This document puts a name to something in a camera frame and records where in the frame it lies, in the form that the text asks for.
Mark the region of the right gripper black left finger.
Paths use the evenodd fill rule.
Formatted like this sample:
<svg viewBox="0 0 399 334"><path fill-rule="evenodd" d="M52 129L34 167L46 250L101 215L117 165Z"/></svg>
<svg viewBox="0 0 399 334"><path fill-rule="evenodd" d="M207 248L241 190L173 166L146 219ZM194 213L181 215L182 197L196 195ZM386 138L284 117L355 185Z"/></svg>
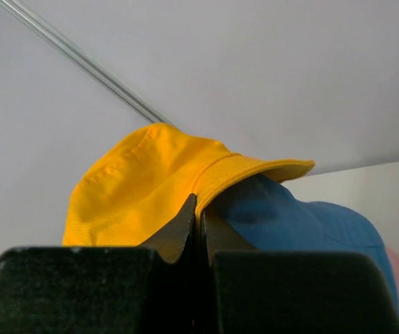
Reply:
<svg viewBox="0 0 399 334"><path fill-rule="evenodd" d="M196 196L136 247L0 255L0 333L191 333Z"/></svg>

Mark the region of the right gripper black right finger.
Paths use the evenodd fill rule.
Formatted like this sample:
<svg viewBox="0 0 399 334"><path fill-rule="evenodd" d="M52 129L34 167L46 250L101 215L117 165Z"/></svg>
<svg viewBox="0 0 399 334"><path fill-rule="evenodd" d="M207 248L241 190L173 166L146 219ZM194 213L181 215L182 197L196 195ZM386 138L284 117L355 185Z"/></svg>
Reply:
<svg viewBox="0 0 399 334"><path fill-rule="evenodd" d="M399 333L389 288L368 256L259 251L212 210L199 235L206 333Z"/></svg>

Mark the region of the light blue bucket hat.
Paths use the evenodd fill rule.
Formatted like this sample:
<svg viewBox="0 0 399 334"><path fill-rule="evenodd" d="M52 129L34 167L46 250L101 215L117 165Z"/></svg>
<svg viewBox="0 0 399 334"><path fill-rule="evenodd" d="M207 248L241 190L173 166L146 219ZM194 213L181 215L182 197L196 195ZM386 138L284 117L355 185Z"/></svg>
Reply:
<svg viewBox="0 0 399 334"><path fill-rule="evenodd" d="M225 222L258 250L367 255L380 268L399 306L386 246L373 224L356 211L330 202L302 202L261 174L232 185L212 203Z"/></svg>

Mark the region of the yellow hat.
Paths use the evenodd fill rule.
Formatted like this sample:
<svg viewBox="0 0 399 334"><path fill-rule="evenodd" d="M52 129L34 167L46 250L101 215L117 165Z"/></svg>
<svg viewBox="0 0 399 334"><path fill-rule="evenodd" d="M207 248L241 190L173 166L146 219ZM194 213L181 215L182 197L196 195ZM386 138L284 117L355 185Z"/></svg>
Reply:
<svg viewBox="0 0 399 334"><path fill-rule="evenodd" d="M70 196L64 246L137 246L195 195L195 216L224 190L257 174L276 182L305 176L311 160L263 161L166 123L132 132L97 160Z"/></svg>

